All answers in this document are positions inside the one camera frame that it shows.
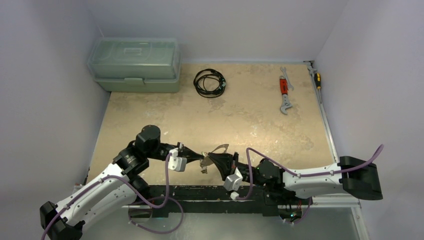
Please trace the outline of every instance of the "open-end wrench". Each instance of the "open-end wrench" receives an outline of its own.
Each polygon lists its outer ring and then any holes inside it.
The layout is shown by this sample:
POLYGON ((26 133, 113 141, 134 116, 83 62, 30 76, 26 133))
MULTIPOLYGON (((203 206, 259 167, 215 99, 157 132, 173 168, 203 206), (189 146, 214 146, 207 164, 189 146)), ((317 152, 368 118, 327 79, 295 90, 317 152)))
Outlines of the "open-end wrench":
POLYGON ((279 88, 281 90, 282 95, 282 104, 279 110, 282 114, 287 115, 286 109, 291 108, 292 104, 290 103, 289 96, 287 95, 287 79, 284 76, 279 76, 279 88))
POLYGON ((290 83, 289 77, 287 76, 286 67, 280 67, 279 69, 284 75, 284 78, 287 80, 288 88, 291 89, 292 91, 295 90, 295 87, 290 83))

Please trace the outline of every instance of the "red handle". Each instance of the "red handle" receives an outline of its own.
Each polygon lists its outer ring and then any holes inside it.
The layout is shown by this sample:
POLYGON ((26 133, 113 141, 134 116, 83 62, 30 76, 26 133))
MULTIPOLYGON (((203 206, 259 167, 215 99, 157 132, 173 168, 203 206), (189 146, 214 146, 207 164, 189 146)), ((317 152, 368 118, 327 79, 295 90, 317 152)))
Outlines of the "red handle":
POLYGON ((281 94, 287 94, 287 80, 285 78, 279 79, 279 89, 281 89, 281 94))

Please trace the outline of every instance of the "stained surface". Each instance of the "stained surface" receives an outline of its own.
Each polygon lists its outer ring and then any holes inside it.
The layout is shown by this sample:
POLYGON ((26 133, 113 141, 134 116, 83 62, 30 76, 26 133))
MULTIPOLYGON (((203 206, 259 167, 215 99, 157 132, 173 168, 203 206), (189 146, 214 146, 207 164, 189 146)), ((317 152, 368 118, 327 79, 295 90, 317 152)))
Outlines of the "stained surface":
MULTIPOLYGON (((88 180, 98 175, 112 159, 134 140, 146 125, 157 125, 163 143, 185 146, 198 153, 229 144, 246 163, 246 148, 252 147, 292 169, 315 168, 333 162, 315 91, 303 64, 183 64, 178 93, 113 92, 98 136, 88 180), (288 115, 280 112, 280 67, 294 91, 288 115), (206 68, 221 72, 227 82, 225 93, 213 99, 200 97, 194 86, 196 73, 206 68)), ((261 158, 252 155, 255 166, 261 158)), ((165 165, 150 160, 140 175, 152 185, 165 183, 165 165)), ((185 172, 170 172, 174 185, 221 185, 214 165, 201 173, 199 162, 185 172)))

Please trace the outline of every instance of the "gray floor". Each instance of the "gray floor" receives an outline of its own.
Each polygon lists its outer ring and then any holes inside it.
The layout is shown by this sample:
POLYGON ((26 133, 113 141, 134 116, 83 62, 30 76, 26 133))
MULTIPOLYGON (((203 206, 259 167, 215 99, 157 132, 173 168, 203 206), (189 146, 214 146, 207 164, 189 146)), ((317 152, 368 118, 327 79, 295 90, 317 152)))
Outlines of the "gray floor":
MULTIPOLYGON (((152 218, 144 225, 158 231, 172 229, 180 214, 152 218)), ((311 208, 294 228, 278 217, 260 214, 184 214, 184 222, 171 234, 153 234, 128 224, 127 210, 120 209, 89 229, 82 240, 358 240, 351 209, 311 208)))

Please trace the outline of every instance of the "screwdriver handle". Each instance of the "screwdriver handle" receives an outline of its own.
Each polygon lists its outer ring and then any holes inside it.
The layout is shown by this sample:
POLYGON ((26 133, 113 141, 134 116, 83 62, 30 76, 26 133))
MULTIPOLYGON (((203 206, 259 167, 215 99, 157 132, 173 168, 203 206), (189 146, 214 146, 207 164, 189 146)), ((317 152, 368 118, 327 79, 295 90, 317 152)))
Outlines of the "screwdriver handle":
POLYGON ((315 81, 316 89, 320 90, 321 89, 321 75, 318 72, 315 73, 313 80, 315 81))
POLYGON ((281 90, 281 94, 287 94, 287 80, 285 78, 279 77, 279 89, 281 90))

